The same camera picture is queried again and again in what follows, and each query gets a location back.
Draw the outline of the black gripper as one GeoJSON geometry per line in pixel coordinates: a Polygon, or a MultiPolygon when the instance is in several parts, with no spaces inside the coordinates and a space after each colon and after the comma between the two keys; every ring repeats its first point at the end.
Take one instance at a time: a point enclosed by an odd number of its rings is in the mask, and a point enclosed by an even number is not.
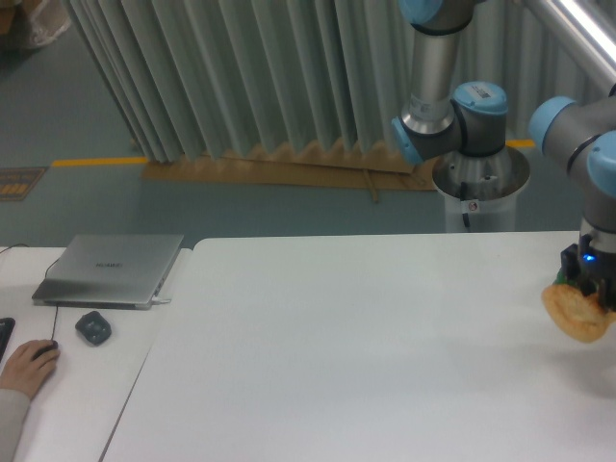
{"type": "Polygon", "coordinates": [[[590,234],[560,252],[560,269],[575,278],[584,296],[596,295],[604,310],[615,309],[615,254],[593,246],[590,234]]]}

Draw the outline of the person's bare hand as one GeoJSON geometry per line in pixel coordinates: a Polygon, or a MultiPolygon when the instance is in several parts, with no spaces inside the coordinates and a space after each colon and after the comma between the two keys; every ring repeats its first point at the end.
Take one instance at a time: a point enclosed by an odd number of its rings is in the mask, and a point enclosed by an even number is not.
{"type": "Polygon", "coordinates": [[[46,380],[55,372],[61,352],[48,351],[35,361],[31,358],[52,340],[33,340],[19,346],[1,372],[1,389],[15,390],[32,400],[46,380]]]}

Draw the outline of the beige sleeved forearm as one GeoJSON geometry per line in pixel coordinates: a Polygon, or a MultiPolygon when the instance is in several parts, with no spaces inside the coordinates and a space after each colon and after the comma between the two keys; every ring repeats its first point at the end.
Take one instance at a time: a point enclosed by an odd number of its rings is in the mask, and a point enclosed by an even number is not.
{"type": "Polygon", "coordinates": [[[31,400],[23,393],[1,390],[1,460],[13,461],[31,400]]]}

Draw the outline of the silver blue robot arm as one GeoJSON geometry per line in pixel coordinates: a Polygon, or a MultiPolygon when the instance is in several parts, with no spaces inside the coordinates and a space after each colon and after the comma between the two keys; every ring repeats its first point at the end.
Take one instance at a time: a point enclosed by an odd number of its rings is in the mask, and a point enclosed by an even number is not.
{"type": "MultiPolygon", "coordinates": [[[[579,238],[561,254],[560,278],[605,311],[615,307],[615,29],[581,1],[530,1],[528,9],[559,39],[605,93],[588,105],[558,96],[533,113],[528,132],[540,152],[583,193],[579,238]]],[[[403,158],[433,161],[432,180],[446,201],[450,232],[510,231],[529,179],[526,158],[505,143],[504,90],[451,82],[473,1],[403,1],[416,33],[411,98],[392,122],[403,158]]]]}

